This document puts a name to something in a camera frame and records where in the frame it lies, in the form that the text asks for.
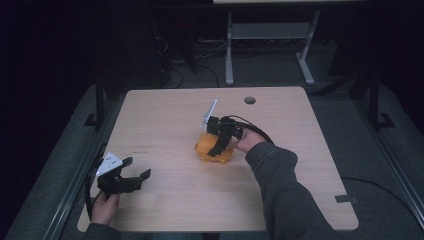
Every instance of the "sleeve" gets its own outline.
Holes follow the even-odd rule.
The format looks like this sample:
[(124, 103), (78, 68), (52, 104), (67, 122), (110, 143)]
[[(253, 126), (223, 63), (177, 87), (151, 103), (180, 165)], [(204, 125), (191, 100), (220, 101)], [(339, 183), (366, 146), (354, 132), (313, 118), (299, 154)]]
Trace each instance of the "sleeve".
[(112, 227), (90, 223), (87, 231), (84, 234), (83, 240), (119, 240), (121, 239), (121, 233)]
[(270, 239), (344, 239), (325, 220), (311, 193), (297, 182), (295, 153), (262, 142), (246, 155), (261, 189)]

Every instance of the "hole in table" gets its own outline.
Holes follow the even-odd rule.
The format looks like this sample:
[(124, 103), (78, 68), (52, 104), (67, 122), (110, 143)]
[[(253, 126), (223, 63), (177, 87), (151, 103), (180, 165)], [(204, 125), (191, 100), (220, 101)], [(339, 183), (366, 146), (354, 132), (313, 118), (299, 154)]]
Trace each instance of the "hole in table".
[(244, 102), (249, 105), (252, 105), (252, 104), (255, 104), (256, 99), (254, 97), (249, 96), (244, 98)]

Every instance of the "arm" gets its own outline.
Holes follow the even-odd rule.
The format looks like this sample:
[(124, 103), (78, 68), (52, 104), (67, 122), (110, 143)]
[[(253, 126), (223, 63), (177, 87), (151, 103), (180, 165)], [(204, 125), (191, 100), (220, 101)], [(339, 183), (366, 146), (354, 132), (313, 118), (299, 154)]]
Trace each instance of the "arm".
[(255, 135), (247, 131), (231, 145), (247, 152), (246, 161), (261, 189), (270, 239), (342, 239), (327, 223), (310, 192), (297, 182), (296, 154)]
[(84, 240), (104, 239), (119, 240), (121, 233), (109, 226), (119, 206), (119, 194), (112, 194), (106, 199), (106, 194), (101, 193), (93, 204), (91, 223), (84, 234)]

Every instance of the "person's right hand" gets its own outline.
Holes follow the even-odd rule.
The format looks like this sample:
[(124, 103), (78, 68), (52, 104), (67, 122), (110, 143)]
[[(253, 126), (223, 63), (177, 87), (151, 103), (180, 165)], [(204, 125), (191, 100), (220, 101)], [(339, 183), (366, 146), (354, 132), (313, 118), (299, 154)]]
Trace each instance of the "person's right hand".
[(261, 142), (266, 142), (266, 140), (261, 135), (248, 128), (243, 128), (243, 136), (240, 138), (240, 140), (230, 141), (227, 148), (235, 148), (247, 153), (252, 147)]

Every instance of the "person's left hand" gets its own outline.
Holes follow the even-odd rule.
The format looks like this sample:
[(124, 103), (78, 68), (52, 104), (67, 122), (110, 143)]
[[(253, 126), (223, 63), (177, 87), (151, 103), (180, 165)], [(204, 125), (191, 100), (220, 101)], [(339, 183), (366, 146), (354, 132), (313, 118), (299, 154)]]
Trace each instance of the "person's left hand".
[(112, 194), (106, 199), (106, 193), (102, 192), (93, 203), (91, 222), (109, 226), (119, 206), (120, 194)]

